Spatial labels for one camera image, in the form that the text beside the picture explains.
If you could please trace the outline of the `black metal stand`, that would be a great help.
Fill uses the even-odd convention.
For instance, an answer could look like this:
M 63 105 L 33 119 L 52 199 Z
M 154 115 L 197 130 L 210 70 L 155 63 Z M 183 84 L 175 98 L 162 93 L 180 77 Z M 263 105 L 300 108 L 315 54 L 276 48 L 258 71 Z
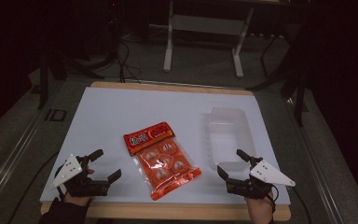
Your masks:
M 270 74 L 267 73 L 264 56 L 276 39 L 277 36 L 274 36 L 272 38 L 272 40 L 268 43 L 266 48 L 263 50 L 260 57 L 262 69 L 267 80 L 253 87 L 250 87 L 249 91 L 260 91 L 268 86 L 271 86 L 272 84 L 285 80 L 280 90 L 280 94 L 282 97 L 286 98 L 287 100 L 291 100 L 293 93 L 296 92 L 294 116 L 297 124 L 300 127 L 302 127 L 303 126 L 302 111 L 304 105 L 303 100 L 304 100 L 304 93 L 305 93 L 306 74 L 299 72 L 297 69 L 292 69 L 291 71 L 285 71 L 283 67 L 284 61 L 282 61 L 281 64 L 278 65 Z
M 40 50 L 39 64 L 39 109 L 42 109 L 48 101 L 48 72 L 58 80 L 65 80 L 67 77 L 64 63 L 74 67 L 76 71 L 91 78 L 101 79 L 91 72 L 86 66 L 65 55 L 61 50 L 51 44 L 44 45 Z

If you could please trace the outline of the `metal floor rail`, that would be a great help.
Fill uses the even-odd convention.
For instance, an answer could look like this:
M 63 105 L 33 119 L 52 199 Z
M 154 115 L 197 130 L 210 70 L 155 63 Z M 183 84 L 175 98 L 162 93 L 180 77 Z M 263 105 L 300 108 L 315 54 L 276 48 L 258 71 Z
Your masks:
M 29 154 L 43 143 L 49 143 L 41 137 L 45 117 L 54 106 L 57 92 L 53 92 L 46 104 L 38 109 L 39 96 L 25 93 L 6 114 L 0 118 L 0 192 L 10 179 L 11 174 L 23 156 Z
M 324 204 L 324 209 L 330 219 L 331 224 L 343 224 L 343 219 L 341 214 L 337 210 L 336 202 L 331 194 L 329 187 L 327 186 L 326 179 L 322 173 L 322 170 L 317 162 L 317 158 L 314 154 L 314 149 L 311 145 L 309 138 L 306 135 L 306 132 L 303 127 L 300 127 L 297 124 L 296 119 L 294 119 L 294 123 L 297 126 L 299 135 L 301 136 L 302 143 L 305 146 L 306 158 L 309 163 L 310 172 L 312 174 L 312 178 L 314 183 L 316 184 L 316 188 L 319 192 L 320 198 Z

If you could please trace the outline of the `white metal stand frame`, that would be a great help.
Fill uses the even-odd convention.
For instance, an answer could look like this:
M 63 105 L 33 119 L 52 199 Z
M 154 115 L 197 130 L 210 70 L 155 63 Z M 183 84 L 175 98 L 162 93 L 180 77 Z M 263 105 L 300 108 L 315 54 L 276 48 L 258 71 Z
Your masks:
M 170 0 L 168 39 L 163 64 L 164 72 L 170 72 L 172 69 L 173 31 L 180 30 L 219 35 L 236 35 L 239 38 L 239 41 L 237 46 L 231 50 L 231 55 L 237 78 L 244 78 L 240 53 L 244 39 L 247 35 L 248 28 L 250 26 L 251 18 L 255 12 L 253 7 L 250 7 L 247 10 L 245 13 L 245 19 L 243 21 L 175 14 L 173 9 L 174 0 Z

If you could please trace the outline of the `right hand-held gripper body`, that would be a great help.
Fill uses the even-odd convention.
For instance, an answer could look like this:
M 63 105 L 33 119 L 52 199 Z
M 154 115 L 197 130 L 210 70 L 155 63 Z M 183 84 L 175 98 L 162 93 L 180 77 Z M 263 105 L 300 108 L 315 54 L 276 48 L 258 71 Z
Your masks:
M 227 192 L 250 199 L 265 199 L 277 185 L 294 187 L 296 182 L 262 158 L 251 158 L 249 178 L 239 180 L 226 175 Z

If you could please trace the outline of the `clear plastic container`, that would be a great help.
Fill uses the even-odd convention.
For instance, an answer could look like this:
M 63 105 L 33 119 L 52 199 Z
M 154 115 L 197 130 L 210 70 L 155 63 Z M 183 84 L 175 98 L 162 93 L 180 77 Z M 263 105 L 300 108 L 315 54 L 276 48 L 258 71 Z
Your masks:
M 245 112 L 239 108 L 214 107 L 207 116 L 207 152 L 210 167 L 243 172 L 250 164 L 237 155 L 241 149 L 255 155 L 255 145 Z

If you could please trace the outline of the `orange red snack packet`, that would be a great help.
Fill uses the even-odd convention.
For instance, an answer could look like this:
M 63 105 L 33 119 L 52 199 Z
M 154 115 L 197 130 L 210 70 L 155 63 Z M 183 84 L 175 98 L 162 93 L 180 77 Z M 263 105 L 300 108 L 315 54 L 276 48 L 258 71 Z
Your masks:
M 123 140 L 150 188 L 153 201 L 201 175 L 201 169 L 192 163 L 165 121 L 126 133 Z

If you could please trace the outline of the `person's right hand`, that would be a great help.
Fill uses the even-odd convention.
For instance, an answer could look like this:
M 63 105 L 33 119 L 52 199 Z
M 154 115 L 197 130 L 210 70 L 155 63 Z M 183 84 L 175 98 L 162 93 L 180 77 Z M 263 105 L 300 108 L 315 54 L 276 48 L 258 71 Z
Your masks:
M 245 198 L 248 213 L 253 224 L 273 224 L 273 203 L 269 197 L 264 199 Z

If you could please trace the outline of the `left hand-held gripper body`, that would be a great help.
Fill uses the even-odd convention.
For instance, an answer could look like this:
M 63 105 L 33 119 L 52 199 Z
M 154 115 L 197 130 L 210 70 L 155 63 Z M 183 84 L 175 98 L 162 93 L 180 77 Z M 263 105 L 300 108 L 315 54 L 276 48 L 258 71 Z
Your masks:
M 57 170 L 51 189 L 62 193 L 60 186 L 74 197 L 106 196 L 110 188 L 107 180 L 92 180 L 89 177 L 89 156 L 71 155 Z

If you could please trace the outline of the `white table sheet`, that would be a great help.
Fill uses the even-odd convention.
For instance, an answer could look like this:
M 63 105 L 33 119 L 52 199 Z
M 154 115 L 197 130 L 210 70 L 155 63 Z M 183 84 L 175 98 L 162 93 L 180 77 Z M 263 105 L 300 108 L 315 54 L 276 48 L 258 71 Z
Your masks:
M 207 116 L 214 107 L 242 109 L 251 129 L 255 157 L 271 164 L 277 162 L 252 94 L 87 88 L 55 164 L 62 166 L 71 155 L 84 156 L 102 149 L 104 154 L 91 165 L 96 171 L 95 178 L 105 179 L 117 169 L 122 172 L 104 201 L 151 203 L 149 188 L 125 146 L 123 135 L 165 121 L 173 128 L 186 155 L 201 169 L 201 175 L 160 198 L 160 202 L 240 204 L 241 198 L 227 193 L 225 181 L 209 164 Z M 228 173 L 232 178 L 245 179 L 249 169 Z

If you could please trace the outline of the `person's left hand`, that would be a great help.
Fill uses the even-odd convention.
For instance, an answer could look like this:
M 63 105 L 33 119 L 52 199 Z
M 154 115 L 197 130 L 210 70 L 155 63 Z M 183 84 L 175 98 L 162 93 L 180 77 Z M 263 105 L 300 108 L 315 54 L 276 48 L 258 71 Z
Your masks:
M 78 206 L 87 206 L 93 201 L 93 198 L 92 197 L 74 197 L 70 193 L 66 193 L 63 201 L 65 203 L 72 203 L 72 204 L 75 204 Z

